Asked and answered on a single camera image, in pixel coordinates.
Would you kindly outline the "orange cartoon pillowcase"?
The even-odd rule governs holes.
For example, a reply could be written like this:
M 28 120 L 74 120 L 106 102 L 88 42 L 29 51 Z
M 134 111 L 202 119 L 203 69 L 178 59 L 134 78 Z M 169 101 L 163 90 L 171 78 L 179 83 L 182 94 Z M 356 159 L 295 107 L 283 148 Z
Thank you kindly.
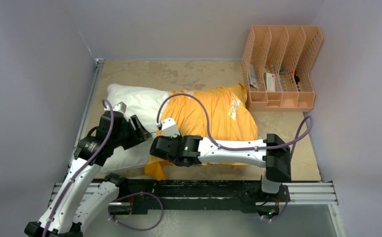
M 173 118 L 182 135 L 230 141 L 258 139 L 258 126 L 246 108 L 247 90 L 241 83 L 206 90 L 171 91 L 170 96 L 156 118 Z

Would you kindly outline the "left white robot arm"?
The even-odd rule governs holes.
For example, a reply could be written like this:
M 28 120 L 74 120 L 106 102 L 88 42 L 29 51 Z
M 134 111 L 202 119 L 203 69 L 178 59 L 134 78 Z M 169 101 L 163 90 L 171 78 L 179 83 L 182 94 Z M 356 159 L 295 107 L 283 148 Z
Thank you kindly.
M 125 150 L 149 138 L 137 115 L 105 111 L 99 124 L 78 142 L 69 171 L 57 196 L 38 221 L 29 222 L 24 233 L 29 237 L 81 237 L 85 222 L 76 221 L 76 210 L 95 175 L 114 150 Z

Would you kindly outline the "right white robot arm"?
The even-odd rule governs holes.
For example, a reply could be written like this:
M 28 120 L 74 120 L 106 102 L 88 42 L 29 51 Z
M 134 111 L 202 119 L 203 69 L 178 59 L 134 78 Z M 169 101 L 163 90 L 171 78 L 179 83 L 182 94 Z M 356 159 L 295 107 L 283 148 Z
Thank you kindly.
M 198 135 L 158 136 L 150 155 L 176 166 L 195 166 L 203 163 L 235 162 L 265 169 L 261 177 L 259 196 L 270 201 L 277 196 L 280 185 L 291 181 L 291 150 L 276 134 L 253 141 L 212 141 Z

